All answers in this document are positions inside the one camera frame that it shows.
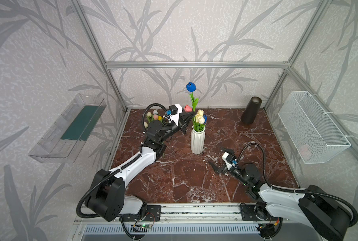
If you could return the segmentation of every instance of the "gray floor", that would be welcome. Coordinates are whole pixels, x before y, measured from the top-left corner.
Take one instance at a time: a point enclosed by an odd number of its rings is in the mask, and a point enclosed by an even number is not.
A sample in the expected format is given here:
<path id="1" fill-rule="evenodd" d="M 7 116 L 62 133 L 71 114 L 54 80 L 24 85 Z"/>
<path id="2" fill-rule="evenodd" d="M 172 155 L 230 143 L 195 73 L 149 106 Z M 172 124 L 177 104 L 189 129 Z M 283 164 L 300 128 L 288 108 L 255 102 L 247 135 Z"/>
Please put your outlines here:
<path id="1" fill-rule="evenodd" d="M 131 241 L 132 239 L 124 235 L 84 235 L 82 241 Z M 159 234 L 146 235 L 143 241 L 262 241 L 263 238 L 256 234 Z M 316 231 L 308 226 L 298 223 L 284 223 L 281 231 L 272 238 L 273 241 L 322 241 Z"/>

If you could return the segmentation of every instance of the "ribbed white ceramic vase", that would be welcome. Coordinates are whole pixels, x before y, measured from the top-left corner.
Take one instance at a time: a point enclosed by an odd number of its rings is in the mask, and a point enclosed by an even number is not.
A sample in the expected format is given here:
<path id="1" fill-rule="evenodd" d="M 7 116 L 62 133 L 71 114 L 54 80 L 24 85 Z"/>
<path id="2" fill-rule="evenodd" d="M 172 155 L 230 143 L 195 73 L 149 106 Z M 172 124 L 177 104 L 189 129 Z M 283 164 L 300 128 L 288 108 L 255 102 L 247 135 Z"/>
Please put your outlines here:
<path id="1" fill-rule="evenodd" d="M 201 132 L 196 132 L 194 127 L 192 127 L 191 132 L 191 151 L 194 154 L 200 154 L 203 152 L 204 138 L 205 138 L 205 128 Z"/>

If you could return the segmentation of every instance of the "wall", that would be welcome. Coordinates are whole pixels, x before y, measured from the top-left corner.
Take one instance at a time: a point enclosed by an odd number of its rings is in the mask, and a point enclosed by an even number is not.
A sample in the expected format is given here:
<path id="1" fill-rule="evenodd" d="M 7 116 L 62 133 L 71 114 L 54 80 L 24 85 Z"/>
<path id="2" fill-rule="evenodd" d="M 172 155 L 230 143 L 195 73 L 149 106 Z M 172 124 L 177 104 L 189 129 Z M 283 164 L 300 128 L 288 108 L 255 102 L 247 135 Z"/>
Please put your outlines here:
<path id="1" fill-rule="evenodd" d="M 28 157 L 76 94 L 107 107 L 73 164 Z M 123 111 L 69 1 L 0 0 L 0 240 L 65 240 Z"/>
<path id="2" fill-rule="evenodd" d="M 318 0 L 81 0 L 106 61 L 287 61 Z M 128 106 L 245 107 L 280 69 L 112 69 Z"/>
<path id="3" fill-rule="evenodd" d="M 358 139 L 358 0 L 332 1 L 293 68 Z M 358 161 L 350 150 L 323 164 L 304 164 L 278 118 L 290 91 L 300 90 L 287 77 L 268 109 L 295 177 L 302 187 L 320 186 L 358 210 Z M 344 240 L 358 241 L 358 223 Z"/>

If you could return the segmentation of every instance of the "white wire mesh basket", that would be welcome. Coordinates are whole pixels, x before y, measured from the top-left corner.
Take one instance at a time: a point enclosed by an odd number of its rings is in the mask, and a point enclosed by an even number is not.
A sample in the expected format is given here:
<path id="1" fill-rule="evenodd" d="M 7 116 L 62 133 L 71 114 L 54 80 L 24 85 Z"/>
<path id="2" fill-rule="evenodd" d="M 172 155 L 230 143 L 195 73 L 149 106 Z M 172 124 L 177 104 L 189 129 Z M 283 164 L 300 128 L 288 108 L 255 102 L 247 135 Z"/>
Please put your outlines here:
<path id="1" fill-rule="evenodd" d="M 307 91 L 293 91 L 278 113 L 305 164 L 324 163 L 350 147 L 328 113 Z"/>

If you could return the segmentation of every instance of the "pink tulip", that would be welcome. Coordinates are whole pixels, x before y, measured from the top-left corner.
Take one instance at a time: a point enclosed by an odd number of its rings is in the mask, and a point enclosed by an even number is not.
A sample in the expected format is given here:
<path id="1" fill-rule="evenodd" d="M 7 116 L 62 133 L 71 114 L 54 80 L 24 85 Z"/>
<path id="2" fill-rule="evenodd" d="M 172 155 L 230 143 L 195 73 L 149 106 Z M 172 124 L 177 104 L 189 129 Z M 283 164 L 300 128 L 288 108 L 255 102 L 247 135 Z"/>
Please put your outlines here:
<path id="1" fill-rule="evenodd" d="M 186 105 L 186 106 L 184 107 L 184 111 L 185 111 L 185 112 L 191 112 L 191 111 L 192 111 L 192 108 L 191 108 L 189 105 Z"/>

